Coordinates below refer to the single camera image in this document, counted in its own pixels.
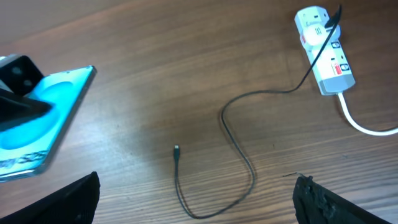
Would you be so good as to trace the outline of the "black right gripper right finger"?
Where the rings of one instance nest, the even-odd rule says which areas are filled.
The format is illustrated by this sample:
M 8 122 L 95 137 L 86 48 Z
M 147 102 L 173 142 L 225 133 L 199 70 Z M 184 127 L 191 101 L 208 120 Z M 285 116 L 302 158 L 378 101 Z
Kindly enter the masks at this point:
M 390 224 L 365 209 L 300 175 L 293 191 L 299 224 Z

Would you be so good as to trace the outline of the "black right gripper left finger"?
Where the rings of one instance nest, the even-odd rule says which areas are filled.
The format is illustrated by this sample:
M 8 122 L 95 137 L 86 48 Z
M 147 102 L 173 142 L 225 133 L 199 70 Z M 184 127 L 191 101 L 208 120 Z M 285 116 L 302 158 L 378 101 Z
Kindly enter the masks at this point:
M 35 203 L 1 218 L 1 224 L 92 224 L 100 199 L 93 171 Z

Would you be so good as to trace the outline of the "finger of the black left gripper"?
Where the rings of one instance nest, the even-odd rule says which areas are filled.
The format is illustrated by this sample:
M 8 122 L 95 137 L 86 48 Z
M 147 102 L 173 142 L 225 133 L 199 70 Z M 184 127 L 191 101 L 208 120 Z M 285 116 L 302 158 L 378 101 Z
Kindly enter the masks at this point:
M 1 89 L 1 131 L 37 119 L 51 109 L 51 104 Z

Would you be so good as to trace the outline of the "smartphone with blue screen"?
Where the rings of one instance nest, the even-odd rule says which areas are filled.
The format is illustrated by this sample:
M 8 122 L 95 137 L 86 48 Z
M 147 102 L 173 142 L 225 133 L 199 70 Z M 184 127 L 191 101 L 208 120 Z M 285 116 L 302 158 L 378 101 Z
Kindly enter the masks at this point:
M 44 75 L 26 55 L 1 57 L 1 89 L 52 105 L 47 114 L 1 131 L 1 182 L 48 168 L 95 75 L 92 65 Z

